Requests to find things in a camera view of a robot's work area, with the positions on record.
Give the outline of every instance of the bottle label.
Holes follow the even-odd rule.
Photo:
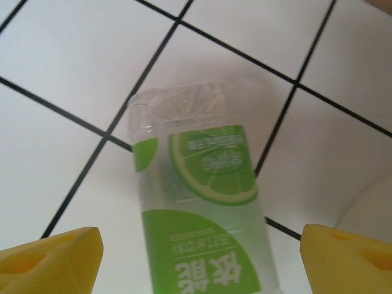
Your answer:
[[[195,213],[203,205],[225,209],[219,206],[256,198],[244,128],[152,138],[134,145],[134,154],[154,294],[261,293],[257,272],[238,241],[241,233],[236,239],[217,219]],[[182,205],[192,213],[166,209]]]
[[[170,135],[169,150],[183,183],[205,200],[221,205],[243,205],[257,196],[242,126]]]
[[[239,242],[196,214],[143,213],[154,294],[258,294],[262,288]]]

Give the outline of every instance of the tile floor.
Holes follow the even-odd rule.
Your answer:
[[[94,294],[151,293],[126,102],[235,88],[282,289],[304,224],[392,173],[392,18],[360,0],[0,2],[0,249],[97,226]]]

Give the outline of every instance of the white object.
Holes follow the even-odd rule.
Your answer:
[[[336,228],[392,243],[392,175],[366,189]]]

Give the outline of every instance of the white tile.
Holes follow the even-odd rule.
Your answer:
[[[361,192],[392,172],[392,140],[297,91],[258,177],[266,216],[301,233],[334,226]]]
[[[104,257],[94,294],[151,293],[132,153],[107,142],[52,235],[98,227]]]
[[[300,254],[300,242],[268,226],[277,275],[284,294],[312,294]]]
[[[233,88],[255,164],[279,116],[291,85],[184,27],[179,27],[141,91],[173,84],[223,79]],[[129,141],[127,113],[115,130]]]
[[[0,75],[106,129],[171,24],[136,1],[28,1],[0,38]]]
[[[0,250],[39,239],[99,142],[0,85]]]
[[[18,0],[1,0],[0,9],[0,24],[6,20],[8,15],[13,11],[16,5],[18,5]]]
[[[338,1],[303,83],[392,131],[392,18]]]
[[[171,13],[175,17],[180,14],[187,0],[149,0],[151,4]]]
[[[295,78],[331,1],[195,1],[192,25]]]

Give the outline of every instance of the clear plastic bottle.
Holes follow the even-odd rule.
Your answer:
[[[154,294],[281,293],[227,85],[151,89],[129,109]]]

